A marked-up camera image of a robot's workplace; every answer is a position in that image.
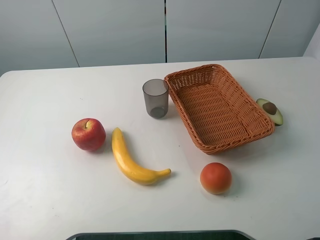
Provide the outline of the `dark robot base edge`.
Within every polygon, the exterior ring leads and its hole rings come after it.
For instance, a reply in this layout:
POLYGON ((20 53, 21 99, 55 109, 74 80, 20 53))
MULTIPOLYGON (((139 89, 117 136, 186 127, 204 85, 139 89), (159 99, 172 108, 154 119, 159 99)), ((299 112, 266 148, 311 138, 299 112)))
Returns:
POLYGON ((253 240, 237 230, 78 233, 68 240, 253 240))

